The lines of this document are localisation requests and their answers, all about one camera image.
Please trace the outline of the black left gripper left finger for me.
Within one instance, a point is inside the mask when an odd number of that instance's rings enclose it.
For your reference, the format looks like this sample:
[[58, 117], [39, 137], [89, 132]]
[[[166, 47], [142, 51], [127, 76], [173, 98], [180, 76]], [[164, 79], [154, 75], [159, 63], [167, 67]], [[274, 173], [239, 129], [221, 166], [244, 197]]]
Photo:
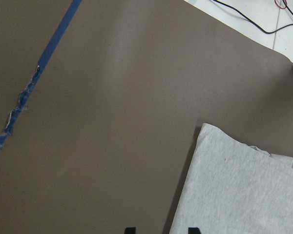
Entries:
[[125, 234], [136, 234], [136, 227], [126, 227]]

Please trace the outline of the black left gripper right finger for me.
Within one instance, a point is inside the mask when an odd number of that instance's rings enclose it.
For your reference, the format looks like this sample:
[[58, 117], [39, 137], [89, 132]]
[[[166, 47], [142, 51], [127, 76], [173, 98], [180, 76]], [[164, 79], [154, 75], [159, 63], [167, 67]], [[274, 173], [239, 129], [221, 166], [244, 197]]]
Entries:
[[188, 234], [201, 234], [198, 227], [188, 227]]

